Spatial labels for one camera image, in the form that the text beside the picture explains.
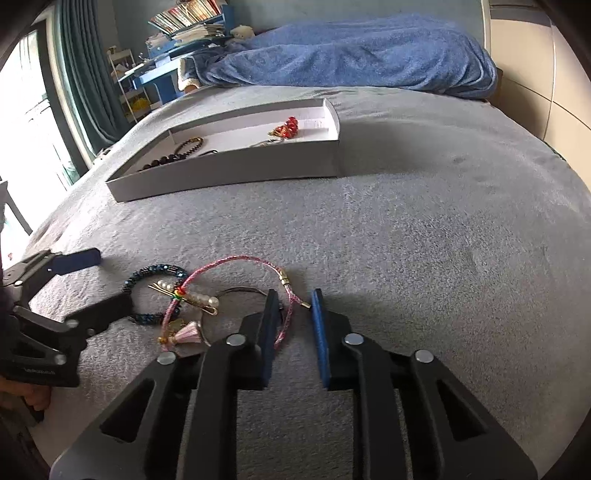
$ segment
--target blue beaded bracelet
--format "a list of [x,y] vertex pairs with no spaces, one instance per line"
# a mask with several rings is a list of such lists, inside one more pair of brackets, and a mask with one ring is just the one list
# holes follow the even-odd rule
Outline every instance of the blue beaded bracelet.
[[[189,273],[184,268],[178,267],[176,265],[150,265],[149,267],[140,268],[127,280],[125,280],[123,292],[131,295],[131,290],[133,287],[135,287],[137,282],[154,275],[170,275],[171,277],[175,277],[177,280],[174,283],[174,286],[180,287],[189,276]],[[174,320],[178,318],[180,311],[180,306],[177,306],[173,311],[171,319]],[[129,318],[132,320],[132,322],[139,325],[159,325],[164,318],[164,313],[134,313]]]

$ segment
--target white box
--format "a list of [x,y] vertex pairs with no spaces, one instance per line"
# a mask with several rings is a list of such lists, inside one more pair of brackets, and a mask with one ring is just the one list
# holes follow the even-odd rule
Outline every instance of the white box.
[[[298,135],[278,144],[254,147],[273,137],[268,133],[290,116]],[[336,177],[339,118],[322,98],[292,100],[212,115],[163,132],[130,158],[107,185],[118,202],[165,193],[249,181]],[[191,157],[142,170],[145,164],[172,154],[191,137],[203,146]],[[217,150],[216,154],[199,157]]]

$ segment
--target gray bedsheet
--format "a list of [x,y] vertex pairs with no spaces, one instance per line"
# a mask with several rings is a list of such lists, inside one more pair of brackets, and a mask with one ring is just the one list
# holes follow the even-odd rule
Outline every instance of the gray bedsheet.
[[[131,203],[115,203],[104,184],[168,127],[312,96],[329,98],[340,115],[344,178]],[[302,296],[321,287],[331,309],[382,346],[433,351],[544,473],[591,405],[590,219],[589,191],[568,165],[486,103],[372,87],[211,88],[140,122],[33,235],[29,252],[98,247],[105,257],[101,267],[52,280],[33,306],[60,318],[117,292],[148,264],[195,268],[260,255],[285,266]],[[251,264],[199,282],[211,293],[236,284],[278,288]],[[147,288],[134,299],[143,311],[167,304]],[[254,302],[223,303],[212,335],[231,331]],[[56,389],[33,431],[47,460],[153,359],[157,336],[120,320],[90,340],[80,388]],[[351,400],[322,390],[301,309],[273,369],[267,391],[240,395],[240,478],[350,478]]]

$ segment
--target red beaded ornament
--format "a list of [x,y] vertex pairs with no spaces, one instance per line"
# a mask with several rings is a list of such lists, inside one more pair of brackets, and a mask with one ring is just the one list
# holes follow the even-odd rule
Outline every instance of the red beaded ornament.
[[297,118],[291,116],[287,119],[283,125],[280,125],[273,129],[272,132],[269,132],[269,135],[272,137],[280,137],[280,138],[294,138],[298,133],[298,125],[297,125]]

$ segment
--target pink tassel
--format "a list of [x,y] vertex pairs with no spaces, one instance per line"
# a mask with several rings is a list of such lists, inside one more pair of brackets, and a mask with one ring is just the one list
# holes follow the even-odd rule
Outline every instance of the pink tassel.
[[177,343],[200,343],[201,341],[201,333],[196,322],[189,322],[173,336],[175,345]]

